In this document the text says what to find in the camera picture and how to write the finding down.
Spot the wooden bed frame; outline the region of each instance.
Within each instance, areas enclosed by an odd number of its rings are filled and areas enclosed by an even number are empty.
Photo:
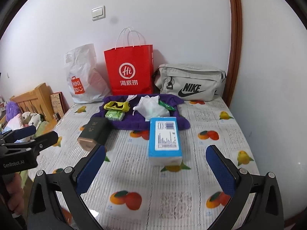
[[[11,101],[18,104],[22,113],[31,112],[43,114],[45,120],[51,122],[53,119],[53,108],[50,100],[50,90],[46,83],[42,83],[34,90],[19,96],[13,96]]]

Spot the green snack pack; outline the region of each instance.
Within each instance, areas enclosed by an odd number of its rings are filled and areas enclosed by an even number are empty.
[[[125,113],[121,112],[121,111],[115,111],[115,110],[108,110],[105,117],[108,120],[111,121],[122,121],[122,119],[124,118]]]
[[[169,111],[175,111],[176,109],[170,105],[168,105],[167,103],[164,103],[163,101],[159,100],[159,105],[165,107],[166,109],[168,109]]]

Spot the barcode label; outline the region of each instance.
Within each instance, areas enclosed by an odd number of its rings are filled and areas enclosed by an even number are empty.
[[[174,129],[174,123],[165,123],[165,127],[167,130],[173,130]]]
[[[156,121],[155,150],[179,150],[174,121]]]

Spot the white wall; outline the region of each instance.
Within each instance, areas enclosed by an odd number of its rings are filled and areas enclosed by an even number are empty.
[[[307,206],[307,30],[284,0],[242,0],[243,48],[230,110],[285,218]]]
[[[106,18],[93,22],[91,9],[101,5]],[[227,70],[229,0],[28,0],[0,41],[0,92],[8,100],[46,82],[72,105],[64,54],[94,43],[107,79],[103,51],[126,26],[153,44],[155,66],[206,63]]]

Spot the white plastic bag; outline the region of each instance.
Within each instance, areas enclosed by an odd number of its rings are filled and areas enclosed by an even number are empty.
[[[168,109],[159,105],[159,96],[141,97],[137,106],[133,107],[133,115],[135,111],[145,117],[145,121],[150,121],[153,117],[169,117]]]
[[[75,103],[102,101],[110,89],[97,72],[94,44],[70,50],[64,56],[64,67],[70,94]]]

